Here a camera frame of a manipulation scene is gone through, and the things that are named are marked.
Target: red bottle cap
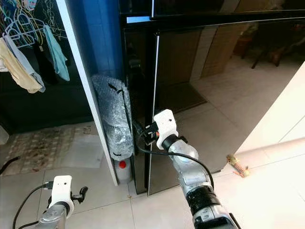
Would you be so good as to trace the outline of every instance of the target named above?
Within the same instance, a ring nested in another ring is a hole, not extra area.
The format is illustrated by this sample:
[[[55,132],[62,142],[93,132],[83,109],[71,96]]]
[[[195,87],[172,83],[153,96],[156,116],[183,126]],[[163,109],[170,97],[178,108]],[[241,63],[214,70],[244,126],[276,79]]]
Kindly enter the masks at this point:
[[[126,162],[125,161],[120,161],[119,162],[119,167],[120,168],[126,168]]]

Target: white plastic bracket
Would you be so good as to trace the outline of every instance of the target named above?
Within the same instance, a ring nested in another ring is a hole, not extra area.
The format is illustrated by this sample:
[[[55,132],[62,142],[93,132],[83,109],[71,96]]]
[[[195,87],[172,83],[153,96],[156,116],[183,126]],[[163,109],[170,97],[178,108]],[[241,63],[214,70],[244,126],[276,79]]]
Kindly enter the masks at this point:
[[[69,175],[56,176],[54,178],[52,195],[51,195],[52,202],[50,203],[50,207],[51,207],[57,202],[66,202],[70,207],[70,211],[67,215],[67,218],[69,218],[74,211],[74,203],[71,200],[71,181],[72,181],[72,177]]]
[[[176,135],[178,137],[177,125],[173,112],[169,109],[161,111],[153,117],[153,120],[158,126],[159,138],[157,140],[157,146],[159,149],[163,149],[162,143],[169,135]]]

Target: white door frame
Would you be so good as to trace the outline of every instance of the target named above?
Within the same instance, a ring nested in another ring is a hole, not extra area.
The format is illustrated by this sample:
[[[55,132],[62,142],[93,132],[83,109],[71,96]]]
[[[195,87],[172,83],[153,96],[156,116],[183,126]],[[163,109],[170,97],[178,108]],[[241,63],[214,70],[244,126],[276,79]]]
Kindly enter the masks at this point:
[[[70,18],[69,16],[69,11],[68,11],[68,7],[66,4],[65,0],[56,0],[57,5],[58,5],[58,9],[61,15],[61,20],[63,22],[63,26],[65,28],[67,37],[68,37],[68,41],[72,50],[72,54],[75,60],[75,64],[78,70],[78,73],[80,75],[81,78],[81,83],[83,85],[83,88],[85,90],[86,93],[86,97],[92,112],[92,116],[97,128],[97,131],[99,133],[100,136],[100,140],[102,143],[102,147],[105,153],[105,157],[107,159],[107,163],[108,163],[108,167],[113,179],[113,182],[115,184],[115,186],[118,185],[118,181],[115,175],[115,171],[114,171],[114,166],[112,163],[112,159],[110,158],[110,154],[109,154],[109,150],[106,144],[106,139],[105,139],[105,134],[102,128],[102,120],[101,120],[101,116],[100,116],[100,112],[99,112],[99,107],[98,107],[98,102],[95,96],[95,91],[94,91],[94,87],[92,85],[90,76],[88,75],[88,73],[85,70],[83,61],[81,59],[81,54],[80,54],[80,50],[76,41],[76,37],[75,37],[75,31],[72,26],[71,21],[73,21],[72,18]]]

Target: white wall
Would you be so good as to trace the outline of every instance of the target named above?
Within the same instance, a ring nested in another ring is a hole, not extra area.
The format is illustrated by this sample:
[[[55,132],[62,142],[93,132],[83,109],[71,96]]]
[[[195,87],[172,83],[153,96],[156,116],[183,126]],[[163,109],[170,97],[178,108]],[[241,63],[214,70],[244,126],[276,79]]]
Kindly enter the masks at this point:
[[[237,153],[305,137],[305,62]]]

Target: patterned rug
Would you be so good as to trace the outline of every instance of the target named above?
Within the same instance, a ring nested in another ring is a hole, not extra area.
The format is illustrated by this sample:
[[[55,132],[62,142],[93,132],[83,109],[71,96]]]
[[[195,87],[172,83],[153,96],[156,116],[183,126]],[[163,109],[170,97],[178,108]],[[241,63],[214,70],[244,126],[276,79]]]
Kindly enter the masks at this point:
[[[20,159],[11,163],[2,175],[58,168],[73,140],[87,135],[98,135],[94,123],[46,128],[12,136],[14,139],[5,159],[8,161],[16,156]]]

